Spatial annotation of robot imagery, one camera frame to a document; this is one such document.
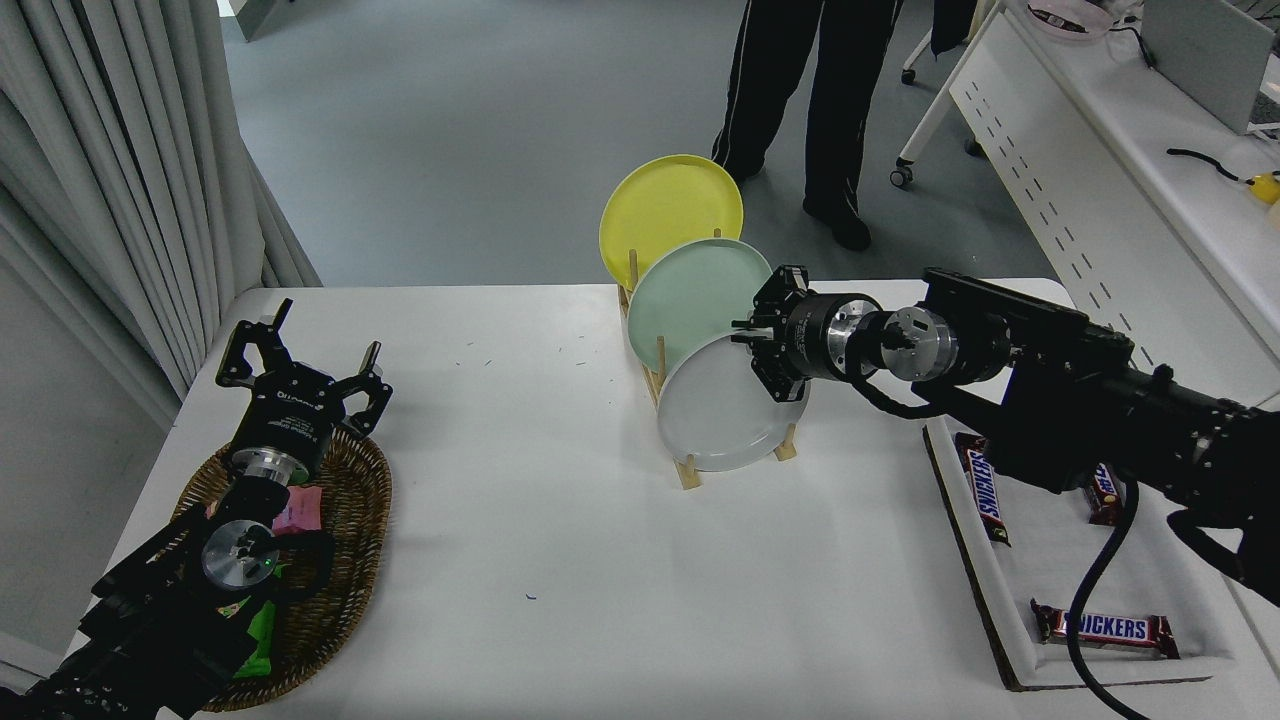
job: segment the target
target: laptop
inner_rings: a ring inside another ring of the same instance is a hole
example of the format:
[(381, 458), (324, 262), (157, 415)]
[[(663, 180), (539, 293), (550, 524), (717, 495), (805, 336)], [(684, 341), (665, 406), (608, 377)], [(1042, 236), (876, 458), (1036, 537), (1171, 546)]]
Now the laptop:
[[(1251, 3), (1244, 9), (1280, 5)], [(1276, 33), (1244, 9), (1229, 0), (1146, 0), (1142, 38), (1156, 69), (1234, 132), (1280, 129)]]

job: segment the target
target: pink snack package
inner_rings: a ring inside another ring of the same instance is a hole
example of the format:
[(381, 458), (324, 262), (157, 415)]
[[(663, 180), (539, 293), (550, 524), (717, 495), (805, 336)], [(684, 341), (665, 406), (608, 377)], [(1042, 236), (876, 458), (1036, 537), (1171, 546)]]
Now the pink snack package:
[(271, 532), (278, 536), (320, 529), (320, 488), (289, 487), (289, 503), (271, 521)]

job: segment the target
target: black cable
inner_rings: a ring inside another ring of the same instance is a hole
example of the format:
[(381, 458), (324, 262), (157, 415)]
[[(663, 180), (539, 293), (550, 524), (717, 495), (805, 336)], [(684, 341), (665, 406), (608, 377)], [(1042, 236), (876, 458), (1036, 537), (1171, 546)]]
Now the black cable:
[(1066, 652), (1071, 656), (1071, 666), (1075, 667), (1076, 674), (1084, 680), (1084, 687), (1093, 691), (1093, 694), (1098, 697), (1111, 710), (1115, 710), (1124, 717), (1129, 720), (1148, 720), (1146, 715), (1142, 715), (1137, 710), (1129, 707), (1128, 705), (1116, 700), (1102, 683), (1093, 676), (1089, 667), (1084, 664), (1084, 656), (1080, 655), (1080, 618), (1084, 616), (1084, 603), (1089, 601), (1089, 594), (1093, 593), (1093, 588), (1098, 584), (1102, 578), (1102, 573), (1106, 571), (1107, 565), (1111, 564), (1111, 559), (1116, 556), (1116, 551), (1120, 550), (1120, 543), (1124, 542), (1125, 536), (1129, 534), (1129, 528), (1133, 527), (1133, 519), (1138, 515), (1138, 480), (1133, 478), (1129, 473), (1116, 473), (1120, 480), (1124, 482), (1124, 507), (1120, 512), (1120, 519), (1116, 521), (1116, 527), (1111, 530), (1111, 537), (1107, 538), (1106, 544), (1102, 546), (1102, 551), (1098, 552), (1098, 557), (1089, 566), (1089, 571), (1084, 574), (1084, 579), (1080, 580), (1080, 587), (1075, 591), (1075, 597), (1071, 598), (1071, 609), (1068, 610), (1066, 616)]
[(1151, 53), (1147, 50), (1147, 42), (1142, 38), (1142, 33), (1138, 32), (1138, 28), (1132, 26), (1111, 28), (1111, 32), (1124, 32), (1124, 31), (1132, 32), (1133, 36), (1138, 38), (1138, 51), (1142, 53), (1142, 61), (1147, 63), (1147, 69), (1155, 69), (1156, 59), (1152, 58)]
[(1197, 152), (1194, 150), (1187, 150), (1185, 147), (1170, 147), (1169, 150), (1165, 150), (1165, 152), (1167, 152), (1170, 155), (1181, 155), (1181, 156), (1185, 156), (1185, 158), (1196, 158), (1197, 160), (1204, 160), (1210, 165), (1213, 165), (1213, 168), (1217, 170), (1217, 173), (1220, 176), (1222, 176), (1222, 177), (1225, 177), (1225, 178), (1228, 178), (1228, 179), (1230, 179), (1233, 182), (1240, 182), (1239, 176), (1236, 176), (1231, 170), (1228, 170), (1226, 168), (1224, 168), (1222, 163), (1219, 163), (1216, 158), (1211, 158), (1211, 156), (1208, 156), (1208, 155), (1206, 155), (1203, 152)]
[(867, 380), (867, 378), (854, 374), (849, 377), (849, 384), (854, 386), (873, 407), (882, 413), (888, 413), (890, 415), (896, 415), (905, 420), (923, 420), (924, 418), (937, 418), (938, 415), (946, 415), (946, 410), (933, 405), (932, 402), (925, 405), (902, 405), (901, 402), (893, 400), (892, 397), (884, 395), (884, 391), (873, 386)]

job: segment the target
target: black shoe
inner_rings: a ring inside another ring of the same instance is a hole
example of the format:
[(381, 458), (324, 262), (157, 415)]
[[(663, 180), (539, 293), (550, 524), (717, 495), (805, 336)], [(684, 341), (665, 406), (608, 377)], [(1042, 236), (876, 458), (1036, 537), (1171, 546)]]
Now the black shoe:
[(805, 197), (804, 211), (831, 228), (831, 237), (836, 245), (855, 252), (870, 247), (872, 231), (858, 217), (858, 210), (850, 208), (844, 200), (818, 202)]
[(724, 168), (724, 172), (728, 173), (728, 177), (733, 178), (733, 182), (737, 184), (742, 184), (744, 182), (754, 178), (755, 176), (760, 174), (762, 169), (764, 169), (764, 159), (760, 159), (759, 163), (754, 163), (751, 165), (737, 165), (737, 164), (730, 165), (721, 163), (717, 164)]

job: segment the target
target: yellow plate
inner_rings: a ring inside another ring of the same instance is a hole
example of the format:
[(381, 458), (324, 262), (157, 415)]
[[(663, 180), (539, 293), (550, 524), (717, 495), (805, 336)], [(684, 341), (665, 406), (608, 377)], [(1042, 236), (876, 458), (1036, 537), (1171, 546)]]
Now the yellow plate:
[(627, 290), (631, 250), (644, 277), (671, 249), (742, 233), (742, 196), (723, 168), (698, 155), (668, 155), (636, 168), (613, 191), (600, 218), (600, 258)]

